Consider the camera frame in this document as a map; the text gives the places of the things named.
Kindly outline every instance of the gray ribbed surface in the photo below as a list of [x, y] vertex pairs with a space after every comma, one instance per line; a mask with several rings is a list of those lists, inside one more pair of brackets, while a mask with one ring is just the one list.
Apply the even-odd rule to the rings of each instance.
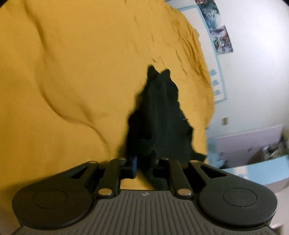
[[274, 235], [265, 227], [231, 231], [206, 221], [192, 201], [170, 191], [122, 190], [113, 199], [100, 200], [91, 214], [67, 228], [43, 231], [22, 227], [15, 235]]

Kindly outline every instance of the poster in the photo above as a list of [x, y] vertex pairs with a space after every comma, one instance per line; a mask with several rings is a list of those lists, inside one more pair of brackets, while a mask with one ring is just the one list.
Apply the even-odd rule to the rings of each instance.
[[209, 28], [218, 55], [233, 52], [232, 44], [214, 0], [195, 0]]

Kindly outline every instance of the light blue frame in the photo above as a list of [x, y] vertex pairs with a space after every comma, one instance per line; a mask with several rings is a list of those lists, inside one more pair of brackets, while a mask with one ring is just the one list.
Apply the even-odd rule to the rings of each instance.
[[203, 14], [202, 14], [202, 12], [201, 12], [201, 10], [200, 10], [200, 8], [199, 8], [198, 5], [192, 5], [192, 6], [182, 7], [182, 8], [179, 8], [178, 10], [179, 10], [179, 11], [185, 11], [185, 10], [189, 10], [189, 9], [192, 9], [192, 8], [197, 8], [197, 10], [198, 10], [198, 12], [199, 12], [199, 14], [200, 14], [200, 17], [201, 17], [201, 19], [202, 19], [202, 21], [203, 21], [203, 23], [204, 23], [204, 26], [205, 26], [205, 28], [206, 28], [206, 30], [207, 30], [207, 33], [208, 33], [208, 35], [209, 35], [209, 37], [210, 37], [210, 39], [211, 39], [212, 48], [213, 48], [213, 51], [214, 51], [214, 53], [215, 53], [217, 65], [218, 65], [218, 67], [219, 67], [221, 82], [222, 82], [222, 86], [223, 86], [224, 99], [215, 101], [215, 104], [217, 104], [217, 103], [220, 103], [220, 102], [225, 101], [225, 100], [227, 99], [227, 93], [226, 93], [226, 87], [225, 87], [225, 82], [224, 82], [224, 78], [223, 78], [222, 69], [221, 69], [221, 66], [220, 66], [220, 61], [219, 61], [218, 55], [217, 55], [217, 53], [216, 53], [216, 49], [215, 49], [215, 46], [214, 46], [214, 44], [213, 44], [213, 39], [212, 39], [212, 37], [211, 37], [209, 28], [208, 28], [208, 26], [207, 26], [207, 24], [206, 24], [206, 21], [205, 21], [205, 19], [204, 19], [204, 17], [203, 17]]

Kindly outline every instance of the small sticker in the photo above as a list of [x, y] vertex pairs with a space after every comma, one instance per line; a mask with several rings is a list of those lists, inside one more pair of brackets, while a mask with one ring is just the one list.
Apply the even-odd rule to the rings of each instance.
[[220, 83], [218, 82], [218, 80], [214, 80], [212, 81], [212, 86], [215, 87], [216, 85], [219, 85]]
[[217, 74], [217, 71], [215, 69], [210, 70], [210, 76], [214, 76]]
[[221, 94], [220, 90], [214, 91], [214, 95], [215, 95], [215, 96], [218, 96], [218, 95], [220, 95], [220, 94]]

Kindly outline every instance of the logo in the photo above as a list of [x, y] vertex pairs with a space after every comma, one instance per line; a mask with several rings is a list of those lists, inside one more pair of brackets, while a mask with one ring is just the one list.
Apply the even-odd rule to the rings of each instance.
[[147, 197], [147, 196], [149, 196], [149, 193], [148, 192], [143, 192], [142, 196]]

